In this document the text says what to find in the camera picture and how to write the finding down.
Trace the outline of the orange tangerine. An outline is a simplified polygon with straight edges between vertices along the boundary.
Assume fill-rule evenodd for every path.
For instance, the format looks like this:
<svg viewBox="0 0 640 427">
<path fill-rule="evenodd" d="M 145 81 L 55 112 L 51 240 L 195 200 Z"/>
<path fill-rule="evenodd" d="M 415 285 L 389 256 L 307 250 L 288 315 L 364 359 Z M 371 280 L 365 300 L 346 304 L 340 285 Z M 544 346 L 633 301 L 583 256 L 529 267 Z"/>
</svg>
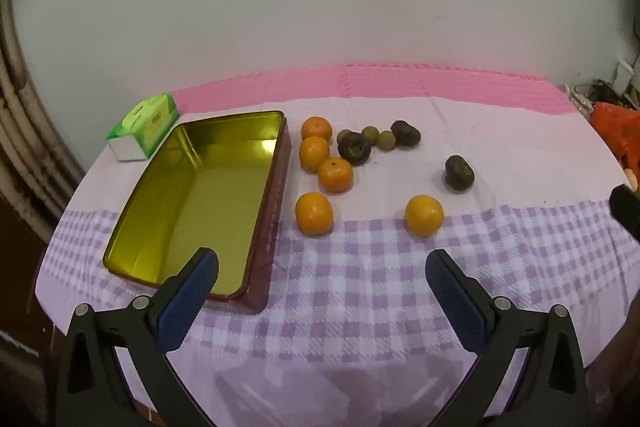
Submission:
<svg viewBox="0 0 640 427">
<path fill-rule="evenodd" d="M 309 138 L 321 138 L 330 142 L 333 135 L 333 128 L 326 118 L 312 116 L 306 119 L 300 128 L 302 140 Z"/>
<path fill-rule="evenodd" d="M 435 234 L 445 219 L 442 204 L 428 195 L 416 195 L 405 208 L 405 224 L 413 234 L 427 237 Z"/>
<path fill-rule="evenodd" d="M 341 157 L 329 157 L 319 166 L 318 182 L 323 191 L 343 193 L 352 187 L 354 173 L 352 165 Z"/>
<path fill-rule="evenodd" d="M 330 146 L 321 136 L 308 136 L 300 143 L 298 158 L 305 172 L 316 173 L 323 161 L 329 158 Z"/>
<path fill-rule="evenodd" d="M 334 214 L 329 199 L 321 193 L 306 193 L 295 204 L 297 228 L 307 236 L 328 233 L 333 227 Z"/>
</svg>

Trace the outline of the green tissue box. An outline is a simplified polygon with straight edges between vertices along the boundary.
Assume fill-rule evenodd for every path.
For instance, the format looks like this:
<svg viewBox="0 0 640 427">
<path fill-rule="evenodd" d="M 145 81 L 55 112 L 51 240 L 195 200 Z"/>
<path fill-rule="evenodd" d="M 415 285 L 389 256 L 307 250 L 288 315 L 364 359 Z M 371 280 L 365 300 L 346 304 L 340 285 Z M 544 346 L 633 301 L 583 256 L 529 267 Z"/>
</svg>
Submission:
<svg viewBox="0 0 640 427">
<path fill-rule="evenodd" d="M 108 132 L 106 144 L 118 161 L 147 160 L 178 117 L 170 93 L 145 98 Z"/>
</svg>

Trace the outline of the gold metal tin tray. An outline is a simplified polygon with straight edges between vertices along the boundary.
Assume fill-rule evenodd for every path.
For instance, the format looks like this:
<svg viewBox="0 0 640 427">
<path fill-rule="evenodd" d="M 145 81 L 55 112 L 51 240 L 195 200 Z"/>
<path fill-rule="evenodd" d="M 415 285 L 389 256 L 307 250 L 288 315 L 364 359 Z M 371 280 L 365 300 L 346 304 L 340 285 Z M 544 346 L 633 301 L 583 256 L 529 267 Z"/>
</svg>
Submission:
<svg viewBox="0 0 640 427">
<path fill-rule="evenodd" d="M 262 312 L 291 152 L 280 110 L 178 124 L 129 196 L 104 267 L 157 287 L 207 247 L 219 262 L 210 299 Z"/>
</svg>

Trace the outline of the dark purple mangosteen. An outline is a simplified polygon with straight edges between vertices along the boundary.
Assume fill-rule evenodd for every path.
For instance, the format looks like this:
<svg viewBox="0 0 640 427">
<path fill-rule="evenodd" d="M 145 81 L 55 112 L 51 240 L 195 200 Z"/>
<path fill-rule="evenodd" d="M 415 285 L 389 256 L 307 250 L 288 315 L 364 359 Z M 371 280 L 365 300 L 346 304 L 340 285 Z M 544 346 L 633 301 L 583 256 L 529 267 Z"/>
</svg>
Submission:
<svg viewBox="0 0 640 427">
<path fill-rule="evenodd" d="M 338 142 L 338 153 L 352 166 L 363 165 L 371 155 L 371 145 L 360 133 L 349 132 Z"/>
<path fill-rule="evenodd" d="M 421 142 L 421 132 L 404 120 L 396 120 L 391 126 L 396 145 L 400 147 L 413 148 Z"/>
<path fill-rule="evenodd" d="M 465 192 L 475 182 L 475 173 L 460 155 L 452 155 L 445 162 L 445 182 L 456 192 Z"/>
</svg>

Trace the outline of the orange red plastic bag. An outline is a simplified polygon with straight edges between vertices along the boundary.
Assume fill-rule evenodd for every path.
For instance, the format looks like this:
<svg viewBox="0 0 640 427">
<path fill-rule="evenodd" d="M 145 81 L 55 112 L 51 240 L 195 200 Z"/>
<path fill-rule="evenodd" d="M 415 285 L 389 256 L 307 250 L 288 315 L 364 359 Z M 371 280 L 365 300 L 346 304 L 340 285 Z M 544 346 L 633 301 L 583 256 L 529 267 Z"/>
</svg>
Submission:
<svg viewBox="0 0 640 427">
<path fill-rule="evenodd" d="M 624 169 L 639 176 L 640 121 L 638 110 L 597 102 L 590 122 Z"/>
</svg>

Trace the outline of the pink purple checkered tablecloth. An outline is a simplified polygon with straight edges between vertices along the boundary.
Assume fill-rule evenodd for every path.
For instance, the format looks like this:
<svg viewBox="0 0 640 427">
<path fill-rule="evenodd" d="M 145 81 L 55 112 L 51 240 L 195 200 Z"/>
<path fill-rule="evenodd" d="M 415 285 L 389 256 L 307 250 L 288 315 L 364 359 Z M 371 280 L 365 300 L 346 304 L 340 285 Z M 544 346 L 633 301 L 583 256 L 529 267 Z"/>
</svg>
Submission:
<svg viewBox="0 0 640 427">
<path fill-rule="evenodd" d="M 276 104 L 293 142 L 311 116 L 338 130 L 403 119 L 412 150 L 376 152 L 331 197 L 330 233 L 294 222 L 318 182 L 288 167 L 266 309 L 209 303 L 171 362 L 221 426 L 409 426 L 432 418 L 472 363 L 424 279 L 442 247 L 494 295 L 524 309 L 570 310 L 605 400 L 639 370 L 639 246 L 612 218 L 624 182 L 614 156 L 575 109 L 548 115 L 444 98 L 320 98 Z M 465 192 L 445 182 L 462 156 Z M 437 199 L 445 219 L 413 234 L 405 208 Z"/>
</svg>

